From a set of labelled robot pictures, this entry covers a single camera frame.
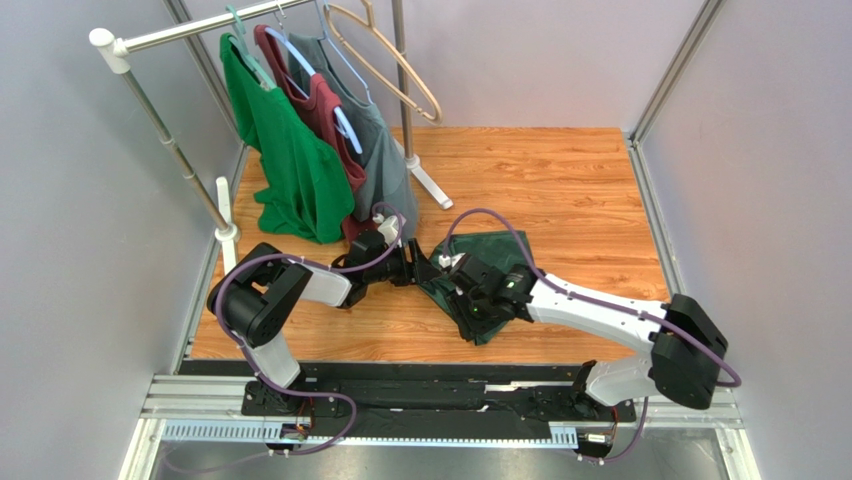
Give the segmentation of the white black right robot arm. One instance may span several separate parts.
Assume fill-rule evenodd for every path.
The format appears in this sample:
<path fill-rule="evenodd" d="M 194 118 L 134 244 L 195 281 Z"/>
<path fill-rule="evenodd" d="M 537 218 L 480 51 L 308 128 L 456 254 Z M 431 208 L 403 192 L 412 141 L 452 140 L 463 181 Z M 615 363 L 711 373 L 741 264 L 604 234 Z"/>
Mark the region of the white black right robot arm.
<path fill-rule="evenodd" d="M 524 320 L 577 329 L 632 350 L 621 360 L 584 363 L 573 381 L 579 395 L 605 406 L 660 394 L 694 410 L 710 407 L 728 343 L 695 299 L 629 299 L 522 264 L 502 272 L 470 253 L 442 255 L 439 265 L 454 288 L 450 305 L 472 329 Z"/>

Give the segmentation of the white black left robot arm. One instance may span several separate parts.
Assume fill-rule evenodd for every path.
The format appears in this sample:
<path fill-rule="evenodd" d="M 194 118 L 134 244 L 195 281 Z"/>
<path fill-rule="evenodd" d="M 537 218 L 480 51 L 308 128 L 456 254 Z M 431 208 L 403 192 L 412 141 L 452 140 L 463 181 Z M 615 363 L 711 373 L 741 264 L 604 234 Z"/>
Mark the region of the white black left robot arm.
<path fill-rule="evenodd" d="M 330 266 L 260 243 L 213 287 L 207 309 L 263 382 L 282 389 L 301 374 L 282 334 L 299 302 L 349 309 L 371 284 L 405 287 L 440 275 L 416 240 L 388 240 L 377 230 L 358 234 Z"/>

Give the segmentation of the dark green cloth napkin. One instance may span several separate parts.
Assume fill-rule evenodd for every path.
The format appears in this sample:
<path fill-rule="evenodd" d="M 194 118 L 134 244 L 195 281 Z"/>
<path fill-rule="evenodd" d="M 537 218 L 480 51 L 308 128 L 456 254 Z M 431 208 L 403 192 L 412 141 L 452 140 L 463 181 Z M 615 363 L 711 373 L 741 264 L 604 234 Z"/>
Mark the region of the dark green cloth napkin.
<path fill-rule="evenodd" d="M 419 285 L 419 288 L 450 318 L 451 312 L 447 300 L 454 292 L 455 287 L 447 279 L 447 274 L 459 256 L 465 253 L 472 254 L 487 265 L 497 267 L 505 273 L 514 264 L 526 265 L 533 269 L 530 266 L 532 257 L 524 232 L 486 232 L 448 237 L 435 247 L 429 257 L 431 263 L 441 270 L 441 277 Z M 483 345 L 490 341 L 507 323 L 477 340 L 466 341 L 471 341 L 477 346 Z"/>

